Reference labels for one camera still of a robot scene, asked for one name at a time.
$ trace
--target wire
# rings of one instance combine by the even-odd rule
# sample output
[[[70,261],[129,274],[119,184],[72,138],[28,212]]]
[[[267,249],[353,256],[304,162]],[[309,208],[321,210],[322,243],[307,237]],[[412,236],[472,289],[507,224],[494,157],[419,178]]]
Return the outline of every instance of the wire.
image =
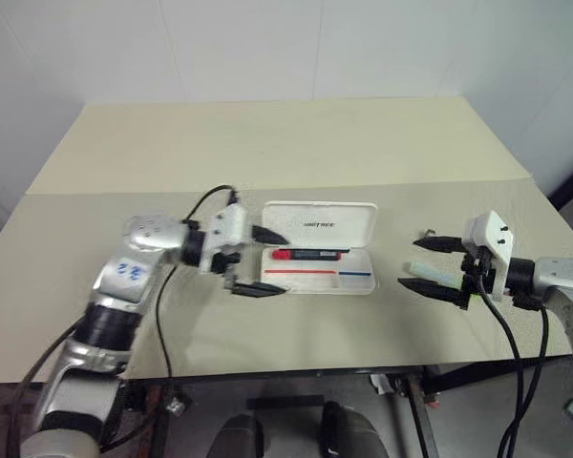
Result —
[[[196,203],[194,205],[194,207],[191,209],[191,211],[189,212],[189,214],[185,217],[184,221],[187,221],[191,218],[193,218],[193,216],[195,215],[195,212],[198,211],[198,209],[200,208],[200,206],[204,203],[204,201],[209,198],[210,196],[212,196],[215,193],[218,193],[219,191],[222,190],[229,190],[231,191],[230,195],[229,195],[229,200],[234,200],[237,201],[236,198],[236,188],[234,188],[233,186],[231,186],[230,184],[220,184],[219,186],[215,186],[214,188],[212,188],[211,190],[209,190],[206,194],[204,194],[202,196],[202,198],[200,198],[200,200],[198,200],[198,203]]]
[[[535,372],[533,372],[533,378],[531,379],[531,383],[528,386],[528,391],[526,392],[526,397],[524,398],[524,404],[522,405],[522,417],[526,415],[526,411],[528,407],[530,407],[531,402],[533,401],[533,397],[535,396],[535,391],[537,390],[537,385],[539,384],[539,380],[541,378],[541,370],[543,369],[543,364],[545,363],[545,355],[547,352],[547,341],[549,338],[549,320],[547,318],[547,311],[545,308],[540,309],[541,312],[541,321],[542,321],[542,329],[541,329],[541,347],[539,350],[539,358],[537,359],[537,364],[535,365]],[[512,435],[512,429],[516,424],[516,419],[512,421],[512,423],[505,429],[505,433],[500,440],[499,445],[499,457],[503,456],[505,451],[505,447],[507,446],[507,441],[510,439]]]
[[[20,427],[19,427],[19,411],[21,410],[21,403],[23,397],[32,382],[32,379],[40,370],[45,362],[49,359],[51,354],[55,351],[59,345],[64,342],[68,336],[70,336],[76,327],[82,322],[82,318],[79,318],[76,323],[72,324],[68,329],[66,329],[50,346],[45,350],[45,352],[38,358],[38,361],[34,363],[32,368],[28,371],[26,376],[23,378],[17,388],[15,389],[12,401],[11,401],[11,416],[9,418],[9,431],[7,433],[7,457],[8,458],[19,458],[20,456]]]
[[[168,353],[168,350],[167,350],[167,347],[165,344],[165,340],[163,338],[163,332],[161,331],[161,320],[159,319],[159,305],[161,304],[161,298],[163,297],[163,292],[165,291],[165,287],[167,286],[170,279],[172,279],[172,277],[176,273],[176,270],[177,270],[177,266],[176,265],[172,266],[172,268],[170,269],[170,272],[165,277],[165,280],[163,280],[163,283],[159,287],[157,299],[155,300],[155,324],[157,326],[157,332],[159,335],[159,342],[161,343],[161,351],[163,353],[163,360],[165,360],[165,366],[166,366],[167,371],[168,371],[168,377],[167,377],[168,380],[171,380],[172,376],[173,376],[172,362],[170,360],[170,355]],[[155,410],[153,410],[151,413],[149,413],[138,427],[136,427],[135,429],[133,429],[129,433],[125,434],[124,436],[114,440],[110,444],[106,444],[105,446],[100,447],[100,453],[105,453],[105,452],[112,450],[114,448],[121,447],[123,444],[136,438],[137,436],[142,434],[145,430],[147,430],[149,427],[151,427],[153,425],[153,423],[157,420],[157,418],[159,417],[159,413],[163,409],[162,403],[163,403],[164,395],[165,395],[165,385],[161,387],[161,394],[159,395],[159,403],[158,403],[157,407],[155,408]]]
[[[520,357],[520,352],[518,351],[518,346],[516,345],[516,339],[514,338],[514,334],[512,333],[509,324],[507,321],[502,317],[499,313],[491,299],[488,297],[488,293],[486,293],[486,289],[484,288],[484,280],[481,275],[477,276],[477,291],[480,294],[482,300],[490,310],[490,312],[494,315],[495,319],[499,322],[500,326],[503,328],[503,332],[509,341],[509,346],[512,349],[512,353],[514,354],[514,361],[516,363],[516,375],[518,379],[518,391],[516,394],[516,414],[514,415],[514,425],[508,429],[511,430],[510,438],[509,438],[509,448],[507,450],[507,457],[510,458],[514,454],[514,448],[516,446],[516,439],[518,437],[518,428],[520,426],[520,419],[522,417],[522,398],[524,393],[524,371],[522,369],[522,360]]]
[[[159,288],[159,292],[157,294],[157,300],[155,301],[155,324],[157,326],[157,333],[159,335],[159,343],[161,344],[161,351],[163,352],[163,360],[165,360],[165,367],[167,368],[168,371],[168,379],[172,379],[173,375],[172,362],[170,361],[170,355],[165,345],[165,340],[163,339],[163,332],[161,331],[161,321],[159,319],[159,306],[161,305],[161,297],[163,296],[163,291],[165,290],[165,286],[174,276],[175,272],[176,272],[176,265],[170,269],[170,273],[167,275],[167,277],[161,284],[161,287]]]

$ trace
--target beige table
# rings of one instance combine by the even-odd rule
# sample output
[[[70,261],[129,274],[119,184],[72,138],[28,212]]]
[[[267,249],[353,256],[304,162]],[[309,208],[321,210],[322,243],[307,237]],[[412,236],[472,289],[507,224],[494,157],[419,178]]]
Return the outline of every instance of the beige table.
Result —
[[[0,382],[19,380],[79,316],[124,220],[184,215],[219,182],[243,189],[255,218],[271,199],[375,202],[379,286],[366,297],[251,300],[182,268],[162,305],[179,376],[509,358],[481,302],[463,312],[398,285],[407,260],[459,265],[411,241],[427,228],[460,235],[467,218],[495,209],[516,234],[517,256],[573,256],[568,226],[459,97],[87,107],[0,236]],[[258,274],[258,249],[241,273]],[[540,317],[499,307],[522,354],[534,355]],[[549,353],[567,352],[552,320]],[[127,375],[164,374],[144,320]]]

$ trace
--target silver robotic arm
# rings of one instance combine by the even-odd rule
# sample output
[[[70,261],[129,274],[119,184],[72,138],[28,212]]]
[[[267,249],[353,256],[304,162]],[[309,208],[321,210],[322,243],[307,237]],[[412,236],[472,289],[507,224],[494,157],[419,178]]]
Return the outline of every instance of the silver robotic arm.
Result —
[[[195,221],[164,215],[134,217],[123,228],[121,245],[102,267],[83,319],[61,350],[33,419],[35,434],[21,447],[24,458],[92,458],[106,437],[122,373],[149,299],[166,266],[180,262],[201,274],[224,276],[234,294],[266,297],[285,292],[265,283],[239,283],[234,266],[253,240],[286,243],[249,223],[237,201],[228,201],[208,232]]]
[[[516,307],[552,311],[573,350],[573,258],[512,258],[513,241],[513,234],[499,215],[489,212],[471,219],[462,238],[430,236],[414,242],[441,253],[464,253],[461,278],[417,267],[411,273],[419,278],[399,282],[418,294],[466,310],[471,295],[477,293],[476,278],[482,276],[486,291],[492,292],[495,301],[506,294]]]

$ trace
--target pen case lid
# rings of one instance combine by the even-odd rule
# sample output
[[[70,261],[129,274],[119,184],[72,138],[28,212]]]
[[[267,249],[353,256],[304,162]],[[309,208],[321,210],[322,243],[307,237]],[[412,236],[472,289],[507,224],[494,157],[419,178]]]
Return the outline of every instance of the pen case lid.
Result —
[[[272,200],[262,225],[296,248],[361,248],[371,240],[377,213],[369,202]]]

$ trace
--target pen case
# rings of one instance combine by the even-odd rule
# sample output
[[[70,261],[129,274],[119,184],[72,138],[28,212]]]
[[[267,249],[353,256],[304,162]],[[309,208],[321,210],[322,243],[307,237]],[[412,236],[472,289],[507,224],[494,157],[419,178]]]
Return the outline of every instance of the pen case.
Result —
[[[262,252],[261,281],[291,294],[370,294],[370,243],[378,208],[368,202],[279,201],[265,204],[262,225],[289,241]],[[340,250],[339,260],[273,259],[277,249]]]

